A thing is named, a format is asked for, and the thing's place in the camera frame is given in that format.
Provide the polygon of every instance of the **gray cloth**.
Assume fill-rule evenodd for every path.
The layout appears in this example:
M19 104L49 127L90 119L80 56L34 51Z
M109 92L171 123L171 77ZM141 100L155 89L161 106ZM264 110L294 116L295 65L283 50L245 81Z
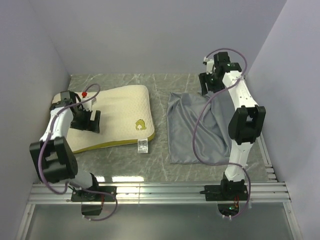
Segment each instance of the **gray cloth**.
M192 135L198 116L212 96L189 93L170 93L167 109L167 130L170 162L173 164L199 163L192 148ZM235 107L228 91L219 94L209 104L199 122L195 146L202 160L227 163L231 151L228 125Z

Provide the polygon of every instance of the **white wall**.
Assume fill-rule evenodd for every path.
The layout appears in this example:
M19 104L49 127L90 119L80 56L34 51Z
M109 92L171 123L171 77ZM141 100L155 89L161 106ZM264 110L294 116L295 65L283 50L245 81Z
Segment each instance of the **white wall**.
M251 66L286 0L30 2L69 73L96 74L200 73L221 47Z
M288 0L248 75L305 240L320 239L320 2Z
M17 234L36 171L29 144L49 119L69 75L27 0L0 2L1 239Z

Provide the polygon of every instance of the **white cushion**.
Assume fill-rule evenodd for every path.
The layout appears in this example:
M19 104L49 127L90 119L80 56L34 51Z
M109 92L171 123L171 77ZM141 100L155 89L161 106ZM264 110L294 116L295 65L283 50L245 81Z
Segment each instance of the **white cushion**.
M52 102L59 100L60 94L57 94ZM129 85L101 91L93 105L93 117L96 110L101 111L100 133L69 128L66 140L74 153L136 144L138 139L150 141L155 136L146 86Z

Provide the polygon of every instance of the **marble tabletop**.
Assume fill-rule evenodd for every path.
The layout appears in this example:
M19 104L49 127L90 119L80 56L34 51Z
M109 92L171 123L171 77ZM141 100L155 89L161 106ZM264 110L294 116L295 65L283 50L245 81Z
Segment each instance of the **marble tabletop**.
M155 137L149 142L149 153L138 154L137 145L113 146L76 154L79 168L104 177L106 182L195 182L220 181L225 166L203 164L170 164L167 136L167 103L170 92L198 94L197 74L89 74L72 75L69 90L81 92L98 83L101 90L126 85L145 85L149 91ZM258 141L253 145L247 171L253 182L268 180Z

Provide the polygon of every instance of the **care label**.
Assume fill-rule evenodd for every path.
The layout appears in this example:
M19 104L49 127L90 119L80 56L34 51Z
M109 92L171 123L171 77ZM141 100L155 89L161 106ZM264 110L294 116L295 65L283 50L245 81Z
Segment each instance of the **care label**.
M148 138L138 139L138 154L148 153Z

